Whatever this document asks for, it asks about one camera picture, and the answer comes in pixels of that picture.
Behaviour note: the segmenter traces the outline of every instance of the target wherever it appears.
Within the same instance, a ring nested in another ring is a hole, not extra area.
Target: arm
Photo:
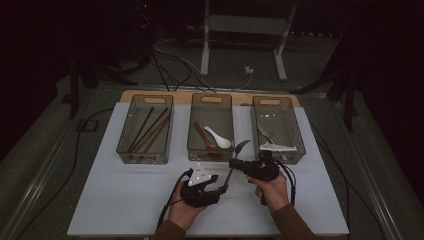
[[[156,230],[152,240],[182,240],[197,215],[206,207],[194,208],[182,201],[180,191],[183,182],[178,184],[169,209],[168,219]]]
[[[287,179],[282,173],[270,182],[260,181],[249,176],[247,176],[247,179],[257,186],[256,196],[265,196],[268,211],[271,213],[283,239],[319,239],[290,204],[287,193]]]

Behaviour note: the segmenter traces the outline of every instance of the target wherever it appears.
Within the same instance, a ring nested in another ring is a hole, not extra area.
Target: person's left hand
[[[206,209],[206,207],[195,208],[187,205],[184,200],[181,200],[181,188],[183,187],[184,182],[178,184],[175,194],[172,197],[171,203],[173,203],[169,208],[168,220],[177,224],[179,227],[187,231],[194,222],[194,219],[199,215],[199,213]]]

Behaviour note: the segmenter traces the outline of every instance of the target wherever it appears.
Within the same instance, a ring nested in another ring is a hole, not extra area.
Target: white utensil
[[[208,131],[215,138],[216,144],[222,149],[231,147],[231,142],[228,139],[225,139],[218,134],[216,134],[210,127],[205,126],[204,129]]]

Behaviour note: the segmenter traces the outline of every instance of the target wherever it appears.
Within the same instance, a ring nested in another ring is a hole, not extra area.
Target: floor
[[[165,80],[153,59],[146,68],[127,76],[138,83],[135,86],[123,86],[99,75],[102,81],[97,89],[80,85],[81,107],[74,120],[68,119],[70,106],[61,103],[69,93],[69,78],[58,82],[57,99],[0,165],[1,239],[78,239],[67,236],[67,228],[107,127],[111,115],[108,109],[114,107],[123,91],[165,90],[166,85],[172,90],[177,81],[184,81],[191,73],[178,90],[210,91],[208,86],[216,91],[287,93],[318,80],[337,46],[337,39],[290,35],[283,52],[288,80],[281,82],[273,63],[275,41],[258,35],[220,35],[212,41],[209,75],[202,78],[195,70],[200,66],[201,39],[181,43],[162,38],[155,44],[155,55],[166,69],[162,71]],[[190,62],[193,72],[180,59]],[[254,69],[253,74],[245,73],[246,66]],[[358,116],[353,118],[354,132],[350,133],[342,121],[343,99],[330,102],[326,98],[330,86],[297,96],[350,225],[350,236],[323,239],[424,239],[424,210],[361,93],[355,95]],[[98,121],[97,129],[78,133],[81,120],[92,114]]]

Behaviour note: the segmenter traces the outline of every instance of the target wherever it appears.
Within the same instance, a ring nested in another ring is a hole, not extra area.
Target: person's right hand
[[[246,175],[246,178],[257,186],[255,190],[256,196],[259,198],[265,196],[270,213],[290,203],[287,193],[287,179],[281,172],[276,179],[270,182],[264,182],[248,175]]]

